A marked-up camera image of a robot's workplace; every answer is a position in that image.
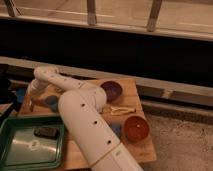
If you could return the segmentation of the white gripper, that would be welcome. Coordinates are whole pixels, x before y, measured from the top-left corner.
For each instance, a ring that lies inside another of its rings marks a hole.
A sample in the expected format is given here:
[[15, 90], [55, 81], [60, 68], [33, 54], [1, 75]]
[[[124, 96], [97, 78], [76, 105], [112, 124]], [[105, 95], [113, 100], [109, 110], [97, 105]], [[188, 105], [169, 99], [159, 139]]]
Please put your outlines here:
[[47, 82], [33, 79], [27, 88], [27, 95], [29, 96], [30, 100], [33, 101], [37, 96], [42, 94], [47, 86]]

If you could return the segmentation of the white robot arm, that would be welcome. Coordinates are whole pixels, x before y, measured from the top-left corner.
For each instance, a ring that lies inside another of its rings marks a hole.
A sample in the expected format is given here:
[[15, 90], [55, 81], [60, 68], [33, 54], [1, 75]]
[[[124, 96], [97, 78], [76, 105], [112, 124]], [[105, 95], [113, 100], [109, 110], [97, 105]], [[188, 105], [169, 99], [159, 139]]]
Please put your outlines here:
[[144, 171], [100, 115], [107, 102], [103, 88], [62, 76], [56, 66], [36, 67], [34, 77], [30, 94], [49, 84], [64, 90], [58, 112], [92, 171]]

